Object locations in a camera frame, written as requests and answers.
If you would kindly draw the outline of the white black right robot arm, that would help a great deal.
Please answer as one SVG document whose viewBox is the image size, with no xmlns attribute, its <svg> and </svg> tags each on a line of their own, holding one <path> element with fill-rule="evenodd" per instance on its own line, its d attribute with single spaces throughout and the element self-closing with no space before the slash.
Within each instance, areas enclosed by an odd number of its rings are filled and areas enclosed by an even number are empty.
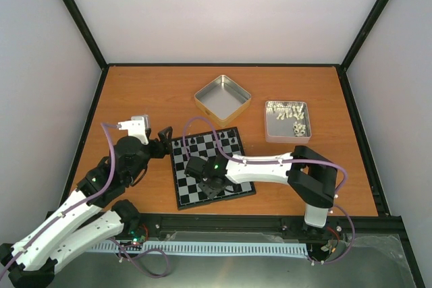
<svg viewBox="0 0 432 288">
<path fill-rule="evenodd" d="M 326 226 L 334 199 L 348 178 L 344 168 L 306 146 L 276 156 L 191 156 L 185 174 L 194 178 L 210 199 L 228 186 L 246 182 L 288 185 L 305 203 L 304 223 L 320 229 Z"/>
</svg>

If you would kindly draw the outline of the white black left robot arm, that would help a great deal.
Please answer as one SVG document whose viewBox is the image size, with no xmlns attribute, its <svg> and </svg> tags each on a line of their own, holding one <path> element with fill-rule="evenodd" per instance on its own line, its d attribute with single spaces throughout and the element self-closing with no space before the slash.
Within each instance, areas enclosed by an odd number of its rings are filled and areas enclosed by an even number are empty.
<svg viewBox="0 0 432 288">
<path fill-rule="evenodd" d="M 134 235 L 140 213 L 119 197 L 145 176 L 151 159 L 171 151 L 172 128 L 149 139 L 150 129 L 129 130 L 109 141 L 103 157 L 65 202 L 37 229 L 15 243 L 1 244 L 1 273 L 14 287 L 47 287 L 55 275 L 96 244 L 116 235 Z"/>
</svg>

